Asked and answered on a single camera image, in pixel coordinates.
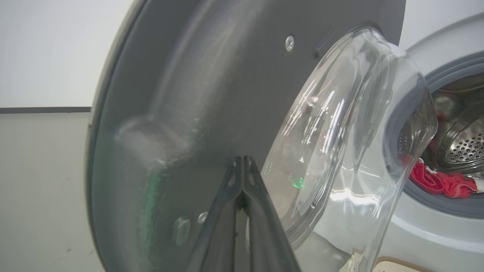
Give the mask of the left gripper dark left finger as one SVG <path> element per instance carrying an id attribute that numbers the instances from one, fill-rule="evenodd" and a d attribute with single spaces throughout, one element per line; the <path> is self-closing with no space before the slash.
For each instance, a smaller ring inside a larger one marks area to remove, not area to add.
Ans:
<path id="1" fill-rule="evenodd" d="M 236 213 L 242 192 L 241 157 L 225 173 L 207 218 L 192 250 L 187 271 L 233 272 L 235 265 Z"/>

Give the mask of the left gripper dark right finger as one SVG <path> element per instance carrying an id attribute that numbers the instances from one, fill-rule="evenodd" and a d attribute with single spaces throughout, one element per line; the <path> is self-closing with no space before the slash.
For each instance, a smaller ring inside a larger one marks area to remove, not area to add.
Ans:
<path id="1" fill-rule="evenodd" d="M 298 262 L 254 158 L 244 156 L 242 161 L 251 272 L 299 272 Z"/>

